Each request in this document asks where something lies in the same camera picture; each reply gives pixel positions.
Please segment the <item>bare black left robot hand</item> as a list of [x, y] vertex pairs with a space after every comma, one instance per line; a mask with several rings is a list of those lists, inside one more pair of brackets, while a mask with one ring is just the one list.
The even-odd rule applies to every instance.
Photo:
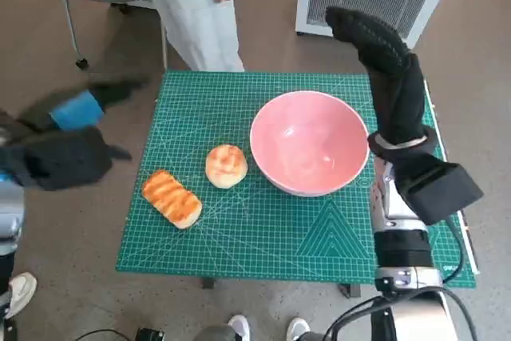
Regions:
[[108, 108], [128, 100], [148, 82], [146, 77], [129, 77], [89, 83], [75, 96], [59, 101], [49, 117], [65, 131], [97, 125]]

